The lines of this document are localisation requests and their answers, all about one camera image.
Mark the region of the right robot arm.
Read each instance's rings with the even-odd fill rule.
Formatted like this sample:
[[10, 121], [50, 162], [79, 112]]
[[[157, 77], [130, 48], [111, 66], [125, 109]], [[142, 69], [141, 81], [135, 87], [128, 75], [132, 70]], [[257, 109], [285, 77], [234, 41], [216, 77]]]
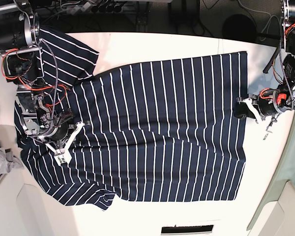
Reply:
[[84, 122], [70, 124], [73, 113], [67, 109], [55, 111], [56, 97], [51, 104], [45, 101], [48, 92], [61, 87], [56, 77], [54, 85], [43, 81], [43, 47], [50, 43], [40, 36], [38, 14], [31, 0], [0, 0], [1, 71], [7, 81], [18, 86], [17, 98], [21, 107], [20, 124], [26, 136], [49, 148], [57, 157], [65, 157]]

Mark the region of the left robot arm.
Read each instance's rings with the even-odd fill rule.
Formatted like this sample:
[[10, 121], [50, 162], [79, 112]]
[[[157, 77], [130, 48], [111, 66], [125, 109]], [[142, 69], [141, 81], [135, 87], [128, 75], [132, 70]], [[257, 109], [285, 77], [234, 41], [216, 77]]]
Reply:
[[274, 68], [279, 58], [283, 76], [277, 88], [265, 88], [248, 98], [237, 98], [234, 116], [238, 119], [252, 118], [257, 123], [271, 117], [272, 122], [285, 111], [295, 111], [295, 0], [281, 1], [280, 42], [263, 72]]

